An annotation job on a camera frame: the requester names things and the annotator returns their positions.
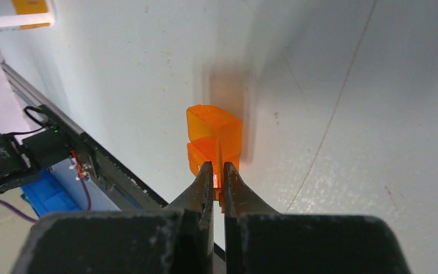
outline yellow label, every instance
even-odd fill
[[[41,23],[41,24],[32,24],[32,25],[22,25],[19,27],[20,30],[30,30],[30,29],[37,29],[39,27],[49,27],[51,26],[51,23]]]
[[[45,0],[36,0],[36,1],[13,0],[13,5],[14,8],[16,9],[17,15],[48,12],[48,6],[46,6]]]

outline red wire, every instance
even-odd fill
[[[78,170],[78,178],[80,179],[80,183],[82,184],[83,191],[84,191],[84,194],[86,196],[86,202],[87,202],[86,211],[90,211],[91,198],[90,198],[90,193],[88,192],[88,188],[86,187],[86,184],[84,183],[84,180],[83,180],[84,175],[83,175],[82,164],[80,163],[80,160],[78,160],[78,156],[76,155],[75,150],[71,150],[71,155],[73,155],[73,158],[75,158],[76,169]]]
[[[82,164],[80,163],[80,160],[78,160],[78,156],[76,155],[76,151],[71,150],[71,155],[73,155],[73,158],[75,158],[75,161],[76,161],[76,169],[78,170],[78,177],[83,178]]]

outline orange translucent block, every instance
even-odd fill
[[[222,204],[222,166],[224,162],[232,162],[239,170],[242,123],[219,107],[199,104],[187,109],[187,126],[191,141],[187,144],[190,171],[197,176],[204,162],[212,162],[214,200]]]
[[[219,107],[198,104],[188,108],[187,128],[191,142],[202,138],[217,138],[221,143],[223,158],[241,152],[242,123]]]

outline blue container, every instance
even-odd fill
[[[49,212],[81,210],[48,170],[39,174],[41,179],[21,187],[38,217]]]

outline black cable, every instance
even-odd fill
[[[80,177],[80,182],[82,184],[84,195],[86,197],[86,211],[90,211],[91,210],[90,192],[88,191],[88,188],[86,187],[86,184],[84,183],[84,180],[81,177]]]
[[[40,130],[42,130],[44,128],[45,127],[41,127],[41,128],[38,128],[37,130],[31,130],[31,131],[26,131],[26,132],[10,132],[8,134],[10,134],[10,135],[26,135],[26,134],[31,134],[31,133],[38,132],[38,131],[40,131]]]
[[[38,125],[40,125],[40,126],[42,126],[42,127],[46,127],[47,124],[48,124],[48,121],[40,121],[40,120],[38,120],[36,117],[32,116],[32,115],[29,113],[30,110],[32,110],[32,111],[34,111],[34,112],[36,112],[36,113],[39,113],[39,114],[43,114],[43,115],[46,115],[46,114],[45,114],[42,110],[40,110],[39,108],[37,108],[37,107],[26,106],[26,107],[23,109],[24,113],[26,114],[26,116],[29,117],[29,119],[33,120],[33,122],[35,122],[36,124],[38,124]]]

